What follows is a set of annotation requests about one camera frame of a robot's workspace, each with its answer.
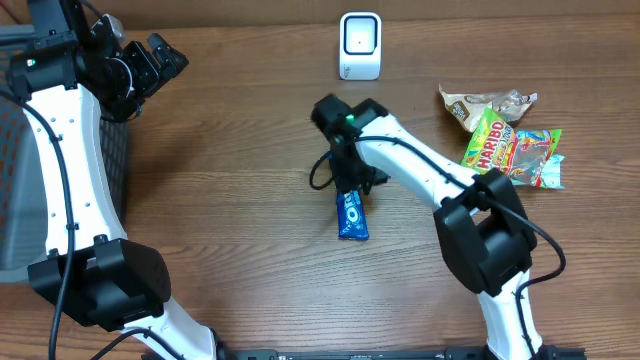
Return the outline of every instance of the wooden surface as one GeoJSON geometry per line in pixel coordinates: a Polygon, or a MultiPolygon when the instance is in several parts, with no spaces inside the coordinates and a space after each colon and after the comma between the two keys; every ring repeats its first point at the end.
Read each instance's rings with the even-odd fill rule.
{"type": "MultiPolygon", "coordinates": [[[[540,97],[522,128],[564,129],[566,189],[519,190],[569,261],[532,289],[537,328],[590,359],[638,359],[640,16],[385,22],[383,31],[375,82],[337,80],[333,25],[162,32],[191,64],[131,124],[126,229],[163,254],[175,298],[235,348],[482,345],[476,297],[449,273],[431,212],[413,194],[395,182],[376,188],[366,200],[371,239],[336,239],[333,192],[307,185],[327,148],[309,114],[328,92],[352,104],[373,97],[459,160],[468,137],[444,113],[438,83],[517,88],[540,97]]],[[[546,244],[533,257],[534,275],[557,265],[546,244]]],[[[52,310],[28,286],[3,286],[0,358],[44,358],[52,310]]],[[[86,359],[114,337],[65,317],[58,352],[86,359]]],[[[126,341],[108,358],[143,349],[126,341]]]]}
{"type": "MultiPolygon", "coordinates": [[[[0,0],[24,23],[25,0],[0,0]]],[[[348,11],[384,21],[640,13],[640,0],[91,0],[125,29],[337,24],[348,11]]],[[[93,15],[88,15],[91,22],[93,15]]]]}

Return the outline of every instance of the snack wrapper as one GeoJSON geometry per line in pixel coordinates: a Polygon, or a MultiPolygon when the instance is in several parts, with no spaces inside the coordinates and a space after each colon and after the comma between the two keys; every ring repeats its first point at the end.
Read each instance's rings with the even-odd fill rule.
{"type": "Polygon", "coordinates": [[[523,96],[517,90],[488,94],[447,94],[440,85],[440,94],[447,110],[458,119],[468,132],[474,132],[480,123],[484,109],[490,105],[502,120],[516,127],[531,105],[538,101],[538,94],[523,96]]]}
{"type": "Polygon", "coordinates": [[[481,174],[496,167],[515,185],[562,188],[560,162],[548,160],[558,145],[561,129],[515,132],[500,116],[485,108],[462,160],[462,165],[481,174]]]}
{"type": "Polygon", "coordinates": [[[353,190],[346,194],[338,191],[336,207],[338,208],[339,238],[363,241],[369,239],[360,190],[353,190]]]}

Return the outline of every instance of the gray bin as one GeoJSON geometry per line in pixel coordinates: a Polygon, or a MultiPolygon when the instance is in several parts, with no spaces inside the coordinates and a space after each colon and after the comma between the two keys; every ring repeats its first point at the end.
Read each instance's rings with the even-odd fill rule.
{"type": "MultiPolygon", "coordinates": [[[[0,89],[10,91],[5,74],[11,55],[33,37],[30,25],[0,28],[0,89]]],[[[128,130],[125,124],[100,122],[100,147],[113,205],[124,218],[128,130]]],[[[0,283],[25,282],[27,266],[46,258],[47,202],[40,158],[22,109],[0,100],[0,283]]]]}

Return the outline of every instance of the table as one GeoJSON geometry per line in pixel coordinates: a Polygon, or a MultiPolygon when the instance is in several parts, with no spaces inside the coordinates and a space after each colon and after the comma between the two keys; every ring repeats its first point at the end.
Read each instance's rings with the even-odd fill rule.
{"type": "MultiPolygon", "coordinates": [[[[336,239],[335,194],[307,184],[327,148],[309,114],[329,92],[354,105],[372,97],[457,161],[468,136],[438,83],[538,92],[521,126],[564,129],[566,189],[519,194],[569,261],[532,289],[538,331],[590,359],[638,358],[639,30],[638,15],[385,22],[374,82],[337,79],[333,25],[163,30],[190,65],[130,125],[125,228],[163,254],[175,298],[232,348],[482,345],[476,297],[449,273],[413,194],[376,188],[365,200],[371,239],[336,239]]],[[[533,258],[533,275],[558,261],[542,242],[533,258]]],[[[53,308],[27,285],[2,290],[0,358],[44,358],[53,308]]],[[[58,354],[86,359],[114,337],[64,317],[58,354]]],[[[108,358],[143,350],[127,340],[108,358]]]]}

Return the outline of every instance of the blue snack packet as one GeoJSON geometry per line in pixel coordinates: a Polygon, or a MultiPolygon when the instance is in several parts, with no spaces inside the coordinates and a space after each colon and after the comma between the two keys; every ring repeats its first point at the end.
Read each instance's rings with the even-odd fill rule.
{"type": "Polygon", "coordinates": [[[360,190],[353,190],[346,194],[338,192],[336,206],[338,208],[338,237],[352,240],[369,239],[367,219],[360,200],[360,190]]]}

